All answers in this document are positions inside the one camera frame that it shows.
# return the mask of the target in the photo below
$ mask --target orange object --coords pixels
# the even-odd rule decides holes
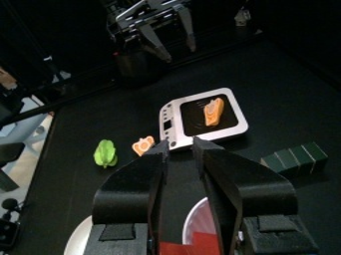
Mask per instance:
[[[155,144],[155,139],[153,136],[147,136],[146,138],[141,138],[138,142],[134,143],[133,149],[135,153],[142,156],[145,152],[151,148]]]
[[[207,126],[218,125],[222,111],[223,111],[223,100],[221,98],[217,98],[215,100],[211,100],[210,103],[203,108],[205,124]]]

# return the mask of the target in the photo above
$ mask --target small orange toy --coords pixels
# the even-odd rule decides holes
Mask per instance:
[[[154,144],[155,144],[155,139],[153,136],[149,135],[146,138],[141,138],[141,140],[134,143],[133,149],[135,153],[139,156],[142,156]]]
[[[218,125],[222,111],[223,111],[223,100],[221,98],[217,98],[215,100],[211,100],[210,103],[203,108],[205,124],[207,126]]]

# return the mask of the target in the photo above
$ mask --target green pepper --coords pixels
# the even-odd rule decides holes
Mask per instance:
[[[94,153],[95,163],[103,168],[118,163],[117,148],[108,139],[103,139]]]

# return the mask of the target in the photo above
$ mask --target dark green box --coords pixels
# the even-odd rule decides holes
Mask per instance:
[[[286,178],[293,178],[297,176],[300,165],[294,159],[293,154],[288,149],[277,151],[276,156],[278,157],[282,166],[285,168],[284,172],[281,173]]]
[[[313,171],[314,160],[312,156],[308,154],[304,147],[302,146],[292,147],[289,151],[292,152],[296,161],[300,165],[298,176],[310,174]]]
[[[328,160],[326,153],[324,152],[324,150],[320,148],[314,141],[302,144],[302,147],[314,160],[312,172],[322,171]]]
[[[274,154],[265,156],[261,159],[261,164],[265,165],[277,173],[281,173],[281,171],[284,170],[282,163]]]

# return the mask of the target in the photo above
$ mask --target red object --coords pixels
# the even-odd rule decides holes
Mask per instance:
[[[161,243],[161,255],[219,255],[217,235],[193,233],[193,244]]]

